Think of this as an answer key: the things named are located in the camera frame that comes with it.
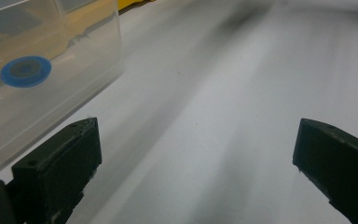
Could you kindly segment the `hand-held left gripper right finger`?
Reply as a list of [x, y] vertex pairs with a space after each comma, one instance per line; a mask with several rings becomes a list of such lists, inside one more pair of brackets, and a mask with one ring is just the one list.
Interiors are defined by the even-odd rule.
[[358, 224], [357, 137], [318, 120], [302, 119], [293, 165], [351, 224]]

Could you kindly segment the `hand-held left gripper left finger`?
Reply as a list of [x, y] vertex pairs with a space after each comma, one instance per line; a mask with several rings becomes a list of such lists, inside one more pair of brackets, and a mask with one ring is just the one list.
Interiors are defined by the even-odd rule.
[[102, 163], [98, 120], [67, 125], [12, 166], [17, 220], [65, 224]]

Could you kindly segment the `clear plastic drawer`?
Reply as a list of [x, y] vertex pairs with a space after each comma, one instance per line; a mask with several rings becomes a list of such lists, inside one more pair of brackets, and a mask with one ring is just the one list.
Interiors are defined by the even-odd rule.
[[119, 74], [117, 0], [0, 0], [0, 169]]

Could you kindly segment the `yellow and black drawer organizer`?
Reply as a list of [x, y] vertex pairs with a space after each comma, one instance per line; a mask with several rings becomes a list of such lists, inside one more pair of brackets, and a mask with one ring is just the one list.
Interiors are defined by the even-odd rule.
[[133, 4], [142, 3], [144, 1], [154, 1], [154, 0], [117, 0], [117, 6], [118, 9], [121, 10]]

